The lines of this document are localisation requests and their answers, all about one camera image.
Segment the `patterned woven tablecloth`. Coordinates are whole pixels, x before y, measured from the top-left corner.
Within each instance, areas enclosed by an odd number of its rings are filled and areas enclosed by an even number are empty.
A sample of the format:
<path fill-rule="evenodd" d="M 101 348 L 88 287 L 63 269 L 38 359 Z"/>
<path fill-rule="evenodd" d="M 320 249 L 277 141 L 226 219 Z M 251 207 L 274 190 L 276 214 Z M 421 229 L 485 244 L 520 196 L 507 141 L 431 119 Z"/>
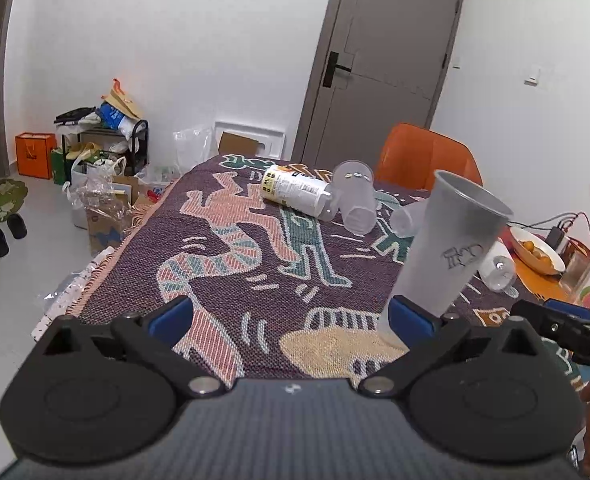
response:
<path fill-rule="evenodd" d="M 380 183 L 366 235 L 267 202 L 268 162 L 224 155 L 196 166 L 134 213 L 128 237 L 70 313 L 106 324 L 185 295 L 193 323 L 176 352 L 224 382 L 347 378 L 398 359 L 378 336 L 385 299 L 410 241 L 389 224 L 421 191 Z"/>

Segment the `white framed panel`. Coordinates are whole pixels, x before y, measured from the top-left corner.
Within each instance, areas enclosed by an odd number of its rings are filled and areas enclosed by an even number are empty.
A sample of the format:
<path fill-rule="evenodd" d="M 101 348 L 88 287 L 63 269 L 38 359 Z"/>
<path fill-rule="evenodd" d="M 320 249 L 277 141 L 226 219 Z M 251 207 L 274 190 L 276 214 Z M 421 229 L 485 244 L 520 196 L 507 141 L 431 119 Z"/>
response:
<path fill-rule="evenodd" d="M 217 152 L 220 155 L 240 154 L 280 159 L 284 151 L 285 134 L 281 131 L 215 122 Z"/>

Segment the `grey door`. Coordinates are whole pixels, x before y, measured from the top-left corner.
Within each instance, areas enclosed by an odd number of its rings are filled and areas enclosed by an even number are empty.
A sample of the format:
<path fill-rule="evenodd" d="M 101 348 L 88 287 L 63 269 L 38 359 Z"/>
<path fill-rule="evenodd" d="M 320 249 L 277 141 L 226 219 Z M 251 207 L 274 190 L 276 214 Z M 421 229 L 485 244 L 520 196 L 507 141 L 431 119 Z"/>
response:
<path fill-rule="evenodd" d="M 374 167 L 388 134 L 432 123 L 463 0 L 328 0 L 297 129 L 294 162 L 332 169 L 347 159 Z M 331 88 L 328 55 L 339 53 Z"/>

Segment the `orange shopping bag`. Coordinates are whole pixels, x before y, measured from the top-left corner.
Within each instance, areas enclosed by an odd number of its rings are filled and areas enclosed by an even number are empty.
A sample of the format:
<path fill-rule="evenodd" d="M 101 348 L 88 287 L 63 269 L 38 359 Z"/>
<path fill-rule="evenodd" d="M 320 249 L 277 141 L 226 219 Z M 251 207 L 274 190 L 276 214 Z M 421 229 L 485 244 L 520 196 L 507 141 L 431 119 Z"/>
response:
<path fill-rule="evenodd" d="M 18 174 L 50 180 L 51 152 L 56 148 L 54 133 L 19 133 L 15 136 Z"/>

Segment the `orange leather chair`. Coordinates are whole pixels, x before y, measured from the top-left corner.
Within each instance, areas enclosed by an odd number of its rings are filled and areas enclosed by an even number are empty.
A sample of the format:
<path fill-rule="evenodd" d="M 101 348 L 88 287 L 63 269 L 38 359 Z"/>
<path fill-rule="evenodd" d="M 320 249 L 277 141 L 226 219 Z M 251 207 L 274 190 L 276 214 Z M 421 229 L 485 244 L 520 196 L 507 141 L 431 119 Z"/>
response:
<path fill-rule="evenodd" d="M 447 170 L 482 185 L 476 160 L 465 144 L 402 122 L 388 134 L 375 179 L 410 190 L 430 191 L 436 170 Z"/>

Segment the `labelled clear plastic jar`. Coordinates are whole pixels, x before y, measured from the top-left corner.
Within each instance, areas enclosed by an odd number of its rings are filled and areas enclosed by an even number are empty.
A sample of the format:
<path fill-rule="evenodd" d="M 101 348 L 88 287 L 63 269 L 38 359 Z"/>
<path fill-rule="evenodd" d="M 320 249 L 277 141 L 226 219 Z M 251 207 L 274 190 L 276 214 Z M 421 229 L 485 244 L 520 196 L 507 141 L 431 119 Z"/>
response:
<path fill-rule="evenodd" d="M 338 211 L 338 198 L 331 183 L 284 166 L 266 169 L 260 193 L 265 200 L 321 221 L 333 220 Z"/>

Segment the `cardboard box on floor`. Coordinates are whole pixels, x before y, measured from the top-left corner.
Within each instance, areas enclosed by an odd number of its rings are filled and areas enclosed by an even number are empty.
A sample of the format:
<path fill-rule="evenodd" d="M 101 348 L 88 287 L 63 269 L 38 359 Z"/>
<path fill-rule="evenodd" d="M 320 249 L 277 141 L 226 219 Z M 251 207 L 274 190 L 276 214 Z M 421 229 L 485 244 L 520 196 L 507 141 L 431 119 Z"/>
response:
<path fill-rule="evenodd" d="M 134 172 L 124 156 L 85 148 L 72 162 L 62 191 L 71 204 L 74 226 L 88 232 L 95 255 L 118 247 L 145 209 L 178 177 L 175 166 L 146 165 Z"/>

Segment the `black shelf with clutter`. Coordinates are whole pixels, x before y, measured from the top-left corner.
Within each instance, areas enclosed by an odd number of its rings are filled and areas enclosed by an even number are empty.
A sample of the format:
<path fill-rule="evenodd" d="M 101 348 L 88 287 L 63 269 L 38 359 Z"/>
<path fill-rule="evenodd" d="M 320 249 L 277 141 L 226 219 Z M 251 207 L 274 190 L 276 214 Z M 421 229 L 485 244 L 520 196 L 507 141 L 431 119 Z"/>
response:
<path fill-rule="evenodd" d="M 60 137 L 67 180 L 77 159 L 84 165 L 102 156 L 110 160 L 123 157 L 127 176 L 134 176 L 148 163 L 150 125 L 118 78 L 112 80 L 100 104 L 59 114 L 53 125 Z"/>

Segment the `frosted cup lying middle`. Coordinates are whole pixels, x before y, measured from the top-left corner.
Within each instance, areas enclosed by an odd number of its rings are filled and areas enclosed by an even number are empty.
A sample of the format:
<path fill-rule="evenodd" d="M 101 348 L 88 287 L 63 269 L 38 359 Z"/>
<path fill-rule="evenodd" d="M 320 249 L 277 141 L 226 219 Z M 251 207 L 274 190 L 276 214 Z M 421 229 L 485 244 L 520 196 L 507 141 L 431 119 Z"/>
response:
<path fill-rule="evenodd" d="M 373 171 L 364 162 L 345 160 L 333 171 L 332 185 L 345 229 L 366 235 L 376 223 Z"/>

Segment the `frosted cup near chair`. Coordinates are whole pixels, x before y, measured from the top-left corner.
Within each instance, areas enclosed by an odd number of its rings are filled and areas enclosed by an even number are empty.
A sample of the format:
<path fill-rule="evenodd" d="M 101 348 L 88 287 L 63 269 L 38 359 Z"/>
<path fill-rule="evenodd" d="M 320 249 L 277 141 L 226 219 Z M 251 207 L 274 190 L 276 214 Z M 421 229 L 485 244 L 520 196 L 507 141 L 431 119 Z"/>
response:
<path fill-rule="evenodd" d="M 400 238 L 414 237 L 421 229 L 428 200 L 420 200 L 396 209 L 389 219 L 391 231 Z"/>

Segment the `frosted plastic cup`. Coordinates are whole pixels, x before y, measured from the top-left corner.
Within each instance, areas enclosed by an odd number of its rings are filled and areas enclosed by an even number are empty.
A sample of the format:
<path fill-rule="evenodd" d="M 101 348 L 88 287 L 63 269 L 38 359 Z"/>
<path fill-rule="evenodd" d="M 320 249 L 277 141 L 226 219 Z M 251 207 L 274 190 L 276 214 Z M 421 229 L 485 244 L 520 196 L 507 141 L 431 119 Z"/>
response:
<path fill-rule="evenodd" d="M 441 318 L 470 282 L 512 215 L 508 205 L 481 185 L 437 170 L 421 229 L 414 236 L 378 320 L 380 338 L 396 348 L 408 347 L 385 321 L 393 296 L 405 296 Z"/>

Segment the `white bowl with fruit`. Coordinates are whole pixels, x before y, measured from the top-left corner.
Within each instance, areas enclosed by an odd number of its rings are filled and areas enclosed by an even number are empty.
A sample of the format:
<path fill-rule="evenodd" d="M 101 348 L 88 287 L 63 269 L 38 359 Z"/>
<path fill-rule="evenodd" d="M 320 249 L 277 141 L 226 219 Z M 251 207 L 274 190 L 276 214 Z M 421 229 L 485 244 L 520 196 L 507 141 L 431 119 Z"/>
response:
<path fill-rule="evenodd" d="M 508 234 L 518 258 L 537 274 L 557 276 L 566 271 L 566 264 L 560 255 L 542 238 L 518 226 L 511 226 Z"/>

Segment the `clear drinking glass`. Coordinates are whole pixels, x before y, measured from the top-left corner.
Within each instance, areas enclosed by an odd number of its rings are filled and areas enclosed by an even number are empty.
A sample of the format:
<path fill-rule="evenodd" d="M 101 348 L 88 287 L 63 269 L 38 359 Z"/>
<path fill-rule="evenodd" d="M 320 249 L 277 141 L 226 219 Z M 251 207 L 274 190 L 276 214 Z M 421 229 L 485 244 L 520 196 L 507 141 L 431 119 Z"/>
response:
<path fill-rule="evenodd" d="M 560 287 L 570 294 L 577 286 L 580 278 L 590 266 L 590 252 L 575 249 L 566 264 L 566 270 L 560 278 Z"/>

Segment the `green round stool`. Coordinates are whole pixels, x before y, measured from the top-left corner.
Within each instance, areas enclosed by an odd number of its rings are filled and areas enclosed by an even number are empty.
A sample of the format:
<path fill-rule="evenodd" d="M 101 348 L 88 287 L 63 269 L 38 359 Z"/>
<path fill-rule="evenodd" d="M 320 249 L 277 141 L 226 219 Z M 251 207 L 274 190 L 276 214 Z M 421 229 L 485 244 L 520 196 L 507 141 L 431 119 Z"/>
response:
<path fill-rule="evenodd" d="M 22 240 L 28 234 L 26 222 L 19 214 L 27 196 L 25 182 L 11 178 L 0 179 L 0 258 L 10 252 L 2 224 L 7 226 L 14 240 Z"/>

